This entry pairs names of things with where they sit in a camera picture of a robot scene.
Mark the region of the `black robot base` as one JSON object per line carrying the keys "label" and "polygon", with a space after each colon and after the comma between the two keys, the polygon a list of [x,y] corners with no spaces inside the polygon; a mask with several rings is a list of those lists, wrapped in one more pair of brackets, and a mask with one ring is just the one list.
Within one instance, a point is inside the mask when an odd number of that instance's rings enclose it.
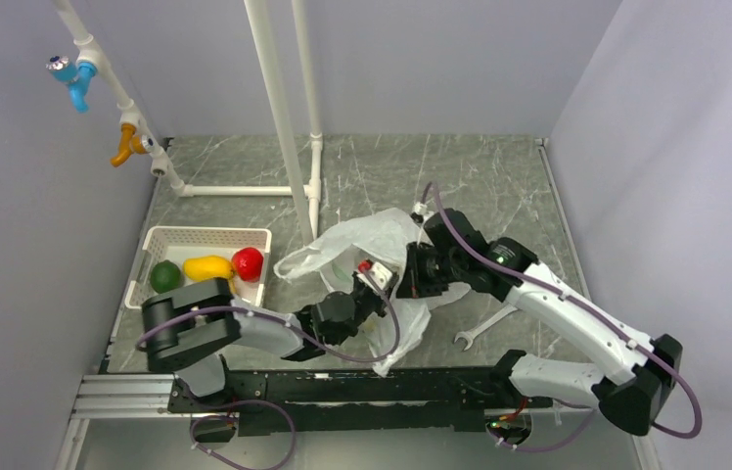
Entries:
{"label": "black robot base", "polygon": [[232,370],[227,390],[196,403],[181,381],[172,383],[168,412],[218,412],[241,401],[234,411],[242,437],[286,432],[289,426],[262,400],[285,409],[300,432],[447,428],[481,432],[487,418],[519,407],[518,399],[498,394],[485,366],[399,368],[385,378],[371,370]]}

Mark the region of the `white plastic basket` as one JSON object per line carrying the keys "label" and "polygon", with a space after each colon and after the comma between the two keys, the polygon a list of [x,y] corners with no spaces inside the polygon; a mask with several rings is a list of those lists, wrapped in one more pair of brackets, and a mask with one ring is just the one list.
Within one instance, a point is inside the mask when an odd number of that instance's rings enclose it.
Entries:
{"label": "white plastic basket", "polygon": [[264,228],[154,226],[141,244],[134,263],[135,274],[129,280],[123,304],[138,310],[147,298],[156,294],[150,285],[150,271],[160,261],[181,266],[186,259],[220,256],[230,259],[243,248],[255,248],[266,258],[270,255],[272,233]]}

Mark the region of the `silver wrench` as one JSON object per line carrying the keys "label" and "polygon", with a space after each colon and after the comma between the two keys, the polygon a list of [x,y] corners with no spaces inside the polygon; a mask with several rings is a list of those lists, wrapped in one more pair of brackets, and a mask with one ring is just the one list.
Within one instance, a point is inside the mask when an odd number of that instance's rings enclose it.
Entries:
{"label": "silver wrench", "polygon": [[496,323],[501,321],[502,319],[506,318],[510,314],[516,312],[517,309],[512,306],[508,305],[503,307],[501,310],[497,311],[496,313],[490,315],[487,319],[476,325],[475,327],[465,330],[465,331],[459,331],[457,332],[453,337],[453,343],[457,344],[460,341],[464,342],[464,348],[463,351],[467,351],[475,342],[475,339],[485,331],[489,330],[492,326],[494,326]]}

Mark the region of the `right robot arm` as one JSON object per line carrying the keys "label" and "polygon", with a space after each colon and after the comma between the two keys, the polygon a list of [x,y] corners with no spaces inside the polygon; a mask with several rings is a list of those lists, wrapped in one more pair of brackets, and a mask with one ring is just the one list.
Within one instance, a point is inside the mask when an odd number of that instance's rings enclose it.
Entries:
{"label": "right robot arm", "polygon": [[428,239],[406,247],[406,269],[396,294],[425,299],[456,283],[533,315],[588,357],[588,362],[540,358],[508,350],[489,370],[496,402],[513,406],[534,397],[596,408],[622,431],[645,436],[678,381],[682,344],[657,338],[604,312],[514,239],[486,241],[465,215],[429,212],[419,203],[411,219]]}

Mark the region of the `red fake fruit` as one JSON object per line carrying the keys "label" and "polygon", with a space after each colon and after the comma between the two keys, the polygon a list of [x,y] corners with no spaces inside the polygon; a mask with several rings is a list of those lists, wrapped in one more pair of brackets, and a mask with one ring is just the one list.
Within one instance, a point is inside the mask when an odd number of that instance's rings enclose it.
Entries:
{"label": "red fake fruit", "polygon": [[256,283],[262,275],[264,255],[254,247],[246,247],[237,251],[231,257],[231,263],[236,275],[241,280],[247,283]]}

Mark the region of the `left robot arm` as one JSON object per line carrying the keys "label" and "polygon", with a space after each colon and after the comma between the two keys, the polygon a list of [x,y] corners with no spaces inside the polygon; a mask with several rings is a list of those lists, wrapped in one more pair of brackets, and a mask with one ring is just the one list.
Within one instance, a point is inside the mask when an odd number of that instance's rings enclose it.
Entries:
{"label": "left robot arm", "polygon": [[232,398],[221,352],[238,345],[303,362],[334,354],[372,315],[393,312],[394,272],[362,263],[348,292],[335,291],[294,313],[280,313],[236,297],[224,278],[213,278],[147,299],[141,306],[143,335],[136,349],[155,373],[172,373],[206,410]]}

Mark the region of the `white plastic bag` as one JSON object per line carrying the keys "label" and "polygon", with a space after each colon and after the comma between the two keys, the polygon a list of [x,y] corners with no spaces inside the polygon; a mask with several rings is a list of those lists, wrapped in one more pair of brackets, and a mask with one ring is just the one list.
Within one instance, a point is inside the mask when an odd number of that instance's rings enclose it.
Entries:
{"label": "white plastic bag", "polygon": [[[309,245],[278,260],[273,272],[289,283],[317,274],[328,291],[350,292],[352,274],[363,259],[380,261],[401,275],[405,269],[407,245],[427,240],[405,211],[387,209],[332,226]],[[392,346],[395,332],[389,315],[371,316],[361,327],[373,356],[391,352],[371,365],[373,371],[387,376],[392,366],[420,345],[432,310],[453,304],[469,292],[468,285],[453,283],[444,294],[427,299],[397,299],[391,295],[391,305],[399,322],[398,347]]]}

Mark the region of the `yellow fake fruit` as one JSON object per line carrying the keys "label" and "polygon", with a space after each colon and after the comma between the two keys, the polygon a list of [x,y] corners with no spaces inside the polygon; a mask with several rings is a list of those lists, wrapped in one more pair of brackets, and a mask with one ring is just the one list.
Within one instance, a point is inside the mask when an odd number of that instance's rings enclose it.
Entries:
{"label": "yellow fake fruit", "polygon": [[183,262],[184,274],[193,282],[203,282],[212,278],[231,281],[236,276],[233,263],[221,256],[188,258]]}

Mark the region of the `white PVC pipe frame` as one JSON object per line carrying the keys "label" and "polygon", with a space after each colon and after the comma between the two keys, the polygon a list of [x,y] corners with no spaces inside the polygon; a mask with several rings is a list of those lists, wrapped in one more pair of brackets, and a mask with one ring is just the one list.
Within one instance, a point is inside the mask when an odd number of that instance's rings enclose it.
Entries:
{"label": "white PVC pipe frame", "polygon": [[145,134],[153,139],[154,149],[150,154],[146,154],[153,159],[152,174],[158,178],[166,179],[174,194],[179,197],[290,196],[295,204],[297,226],[302,241],[309,244],[315,239],[319,213],[319,169],[323,137],[318,132],[311,134],[309,144],[311,145],[312,173],[309,181],[304,183],[298,162],[286,88],[269,19],[268,6],[265,1],[247,1],[245,9],[249,18],[252,40],[261,67],[263,82],[289,180],[288,186],[271,186],[267,188],[261,186],[202,186],[186,183],[177,174],[167,151],[156,140],[156,136],[145,121],[144,114],[126,92],[115,75],[112,63],[103,48],[88,31],[70,1],[56,1],[54,8],[72,35],[73,44],[78,49],[79,55],[72,62],[89,62],[96,67],[97,74],[95,77],[103,79],[114,94],[116,106],[120,111],[119,125],[125,122],[132,123],[137,127],[139,134]]}

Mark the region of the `green fake fruit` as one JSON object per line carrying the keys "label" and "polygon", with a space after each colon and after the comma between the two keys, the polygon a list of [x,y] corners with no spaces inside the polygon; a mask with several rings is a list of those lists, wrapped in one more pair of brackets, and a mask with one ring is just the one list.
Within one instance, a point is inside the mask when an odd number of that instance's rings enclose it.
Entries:
{"label": "green fake fruit", "polygon": [[163,260],[154,265],[149,274],[149,284],[157,294],[183,287],[184,275],[179,266],[171,260]]}

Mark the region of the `blue valve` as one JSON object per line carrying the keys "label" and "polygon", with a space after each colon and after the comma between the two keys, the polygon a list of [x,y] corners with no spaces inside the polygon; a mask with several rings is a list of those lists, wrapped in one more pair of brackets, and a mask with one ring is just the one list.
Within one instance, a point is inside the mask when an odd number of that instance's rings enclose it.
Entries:
{"label": "blue valve", "polygon": [[96,67],[89,62],[72,62],[69,57],[52,56],[46,64],[46,70],[68,90],[70,101],[79,113],[89,111],[86,94],[91,80],[97,74]]}

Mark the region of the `orange valve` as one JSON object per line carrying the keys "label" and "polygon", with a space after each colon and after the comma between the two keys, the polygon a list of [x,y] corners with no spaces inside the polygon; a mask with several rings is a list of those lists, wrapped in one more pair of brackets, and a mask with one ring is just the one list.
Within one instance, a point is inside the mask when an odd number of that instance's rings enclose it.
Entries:
{"label": "orange valve", "polygon": [[119,167],[126,163],[132,155],[150,154],[153,149],[154,141],[151,137],[139,134],[135,125],[125,122],[120,126],[118,150],[111,158],[111,165]]}

